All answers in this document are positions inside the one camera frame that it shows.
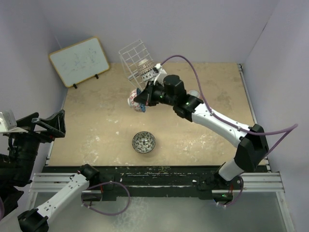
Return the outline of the red diamond dot bowl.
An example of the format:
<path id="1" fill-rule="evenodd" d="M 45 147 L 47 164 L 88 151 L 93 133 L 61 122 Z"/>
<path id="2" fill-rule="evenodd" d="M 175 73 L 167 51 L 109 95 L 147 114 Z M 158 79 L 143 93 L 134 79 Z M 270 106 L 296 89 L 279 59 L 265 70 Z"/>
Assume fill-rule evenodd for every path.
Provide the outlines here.
<path id="1" fill-rule="evenodd" d="M 152 81 L 155 80 L 157 76 L 156 72 L 147 72 L 141 75 L 142 81 L 144 82 L 148 82 L 148 81 Z"/>

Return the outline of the brown lattice pattern bowl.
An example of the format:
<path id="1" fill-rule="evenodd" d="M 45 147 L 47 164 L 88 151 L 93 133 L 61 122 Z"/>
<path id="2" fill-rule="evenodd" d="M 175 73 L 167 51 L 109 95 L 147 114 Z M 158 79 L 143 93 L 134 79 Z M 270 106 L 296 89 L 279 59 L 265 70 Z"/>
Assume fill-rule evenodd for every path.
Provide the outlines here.
<path id="1" fill-rule="evenodd" d="M 138 63 L 138 73 L 139 75 L 143 75 L 152 70 L 156 64 L 152 60 L 143 59 Z"/>

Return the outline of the grey medallion pattern bowl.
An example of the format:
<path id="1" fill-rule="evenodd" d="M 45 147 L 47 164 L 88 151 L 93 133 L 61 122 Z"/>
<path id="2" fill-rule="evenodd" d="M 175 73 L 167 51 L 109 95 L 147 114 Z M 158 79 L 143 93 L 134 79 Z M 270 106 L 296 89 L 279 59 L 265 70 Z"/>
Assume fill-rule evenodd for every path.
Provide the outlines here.
<path id="1" fill-rule="evenodd" d="M 140 131 L 132 139 L 133 149 L 140 154 L 150 153 L 156 145 L 154 135 L 148 131 Z"/>

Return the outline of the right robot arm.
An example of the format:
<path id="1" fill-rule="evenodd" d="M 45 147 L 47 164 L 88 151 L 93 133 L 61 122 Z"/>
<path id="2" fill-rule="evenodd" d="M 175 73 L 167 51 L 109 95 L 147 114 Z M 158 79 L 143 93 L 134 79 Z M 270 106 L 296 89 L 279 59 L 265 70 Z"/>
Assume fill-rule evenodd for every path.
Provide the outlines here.
<path id="1" fill-rule="evenodd" d="M 262 126 L 254 124 L 250 127 L 208 109 L 205 102 L 186 92 L 183 81 L 177 75 L 168 75 L 163 84 L 148 82 L 134 101 L 144 106 L 170 105 L 177 116 L 212 130 L 237 149 L 234 158 L 224 163 L 217 172 L 214 182 L 220 189 L 230 186 L 237 175 L 254 172 L 268 152 Z"/>

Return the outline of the white wire dish rack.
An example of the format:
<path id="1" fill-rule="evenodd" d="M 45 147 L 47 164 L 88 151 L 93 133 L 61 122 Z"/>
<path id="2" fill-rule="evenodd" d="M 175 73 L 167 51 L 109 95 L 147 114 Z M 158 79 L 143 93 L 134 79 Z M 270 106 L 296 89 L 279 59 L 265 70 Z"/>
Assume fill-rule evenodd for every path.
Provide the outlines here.
<path id="1" fill-rule="evenodd" d="M 134 87 L 144 89 L 147 82 L 142 81 L 141 75 L 138 73 L 138 63 L 145 58 L 152 61 L 153 59 L 143 41 L 138 39 L 125 46 L 119 51 L 119 57 L 126 79 Z"/>

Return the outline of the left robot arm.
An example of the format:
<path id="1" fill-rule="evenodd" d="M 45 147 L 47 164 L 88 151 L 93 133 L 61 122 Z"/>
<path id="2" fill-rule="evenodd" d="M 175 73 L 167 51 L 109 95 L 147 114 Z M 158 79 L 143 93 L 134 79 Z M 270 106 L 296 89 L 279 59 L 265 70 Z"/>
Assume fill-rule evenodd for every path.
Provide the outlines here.
<path id="1" fill-rule="evenodd" d="M 0 156 L 0 218 L 12 217 L 23 195 L 21 187 L 30 185 L 29 197 L 35 200 L 39 193 L 52 197 L 40 205 L 29 203 L 26 210 L 13 219 L 19 232 L 46 232 L 57 215 L 84 190 L 99 185 L 99 171 L 89 164 L 74 174 L 41 173 L 32 176 L 40 144 L 52 143 L 66 135 L 65 111 L 46 119 L 33 113 L 16 120 L 13 112 L 0 113 L 0 133 L 8 138 L 7 155 Z"/>

